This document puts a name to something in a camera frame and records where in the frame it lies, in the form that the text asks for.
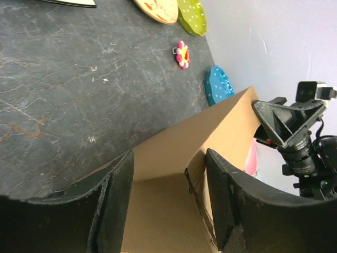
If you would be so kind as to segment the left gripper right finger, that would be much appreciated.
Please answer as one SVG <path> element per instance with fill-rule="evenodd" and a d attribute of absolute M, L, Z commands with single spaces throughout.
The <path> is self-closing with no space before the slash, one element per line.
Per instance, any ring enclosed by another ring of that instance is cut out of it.
<path fill-rule="evenodd" d="M 302 198 L 269 186 L 212 149 L 205 155 L 216 245 L 241 227 L 248 252 L 336 252 L 336 200 Z"/>

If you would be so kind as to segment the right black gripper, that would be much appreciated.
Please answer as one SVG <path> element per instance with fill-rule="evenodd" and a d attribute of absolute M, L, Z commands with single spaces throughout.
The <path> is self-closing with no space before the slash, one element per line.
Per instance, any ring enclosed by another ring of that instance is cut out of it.
<path fill-rule="evenodd" d="M 287 99 L 256 100 L 252 108 L 261 125 L 254 137 L 257 142 L 277 149 L 286 149 L 308 137 L 308 130 L 323 115 L 328 103 L 311 99 L 305 103 L 286 105 Z"/>

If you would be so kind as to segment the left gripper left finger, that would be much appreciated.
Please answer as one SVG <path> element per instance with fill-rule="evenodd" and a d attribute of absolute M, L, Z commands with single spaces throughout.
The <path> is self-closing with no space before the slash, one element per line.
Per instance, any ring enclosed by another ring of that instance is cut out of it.
<path fill-rule="evenodd" d="M 43 198 L 1 196 L 1 252 L 120 252 L 134 153 Z"/>

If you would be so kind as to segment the brown cardboard box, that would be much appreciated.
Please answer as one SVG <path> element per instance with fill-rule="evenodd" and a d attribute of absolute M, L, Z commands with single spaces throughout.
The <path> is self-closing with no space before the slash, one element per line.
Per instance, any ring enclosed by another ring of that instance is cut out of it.
<path fill-rule="evenodd" d="M 133 149 L 134 179 L 121 252 L 217 252 L 205 154 L 239 170 L 259 121 L 249 87 Z"/>

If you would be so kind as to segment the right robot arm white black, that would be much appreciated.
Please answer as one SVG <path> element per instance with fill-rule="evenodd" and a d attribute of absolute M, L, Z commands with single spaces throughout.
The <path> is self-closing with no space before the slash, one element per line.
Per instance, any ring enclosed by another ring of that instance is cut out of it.
<path fill-rule="evenodd" d="M 322 135 L 326 103 L 309 100 L 286 106 L 286 98 L 252 103 L 261 126 L 254 137 L 278 150 L 285 163 L 282 173 L 296 176 L 300 196 L 318 200 L 336 197 L 336 136 Z"/>

